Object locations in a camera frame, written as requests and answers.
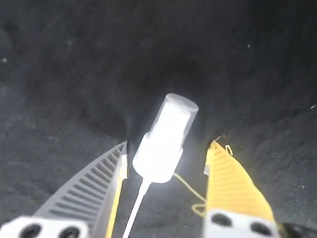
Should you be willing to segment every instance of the ribbed surface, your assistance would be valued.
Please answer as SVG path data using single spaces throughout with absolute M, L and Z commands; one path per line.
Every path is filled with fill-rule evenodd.
M 120 144 L 94 160 L 61 187 L 35 215 L 82 220 L 88 223 L 91 233 L 102 212 L 122 148 Z
M 210 173 L 206 210 L 221 209 L 274 221 L 272 210 L 243 167 L 213 142 L 207 153 Z

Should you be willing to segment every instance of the plastic cap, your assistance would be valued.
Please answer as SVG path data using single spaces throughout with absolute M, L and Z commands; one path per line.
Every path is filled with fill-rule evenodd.
M 183 153 L 183 143 L 198 112 L 192 101 L 168 94 L 133 159 L 136 172 L 156 183 L 169 181 Z

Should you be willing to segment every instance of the black fabric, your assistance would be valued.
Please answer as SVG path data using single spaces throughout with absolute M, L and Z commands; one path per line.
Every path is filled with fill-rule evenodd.
M 317 225 L 316 1 L 1 0 L 0 220 L 32 214 L 128 139 L 131 156 L 164 96 L 195 101 L 177 168 L 201 194 L 221 136 L 279 221 Z M 122 235 L 140 178 L 124 183 Z M 197 237 L 197 199 L 151 185 L 131 237 Z

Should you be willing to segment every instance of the white spray nozzle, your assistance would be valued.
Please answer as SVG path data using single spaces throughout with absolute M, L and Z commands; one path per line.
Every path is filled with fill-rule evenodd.
M 150 184 L 164 183 L 172 178 L 183 153 L 184 140 L 197 112 L 198 106 L 182 96 L 168 94 L 165 97 L 150 132 L 144 135 L 132 161 L 143 181 L 123 238 L 128 238 Z

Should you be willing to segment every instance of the yellow wire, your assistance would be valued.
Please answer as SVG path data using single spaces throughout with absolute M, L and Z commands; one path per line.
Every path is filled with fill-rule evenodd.
M 225 146 L 225 150 L 231 155 L 233 156 L 233 152 L 232 152 L 232 149 L 230 147 L 230 145 L 226 145 Z M 202 200 L 204 203 L 198 203 L 198 204 L 193 204 L 191 209 L 192 211 L 197 214 L 198 216 L 200 217 L 205 217 L 205 211 L 200 211 L 198 210 L 198 208 L 204 208 L 205 207 L 205 203 L 206 203 L 206 199 L 201 196 L 196 190 L 194 190 L 189 184 L 188 182 L 186 182 L 179 174 L 177 173 L 174 173 L 174 176 L 179 180 L 181 181 L 185 187 L 188 188 L 188 190 L 190 190 L 194 195 L 196 195 L 200 200 Z

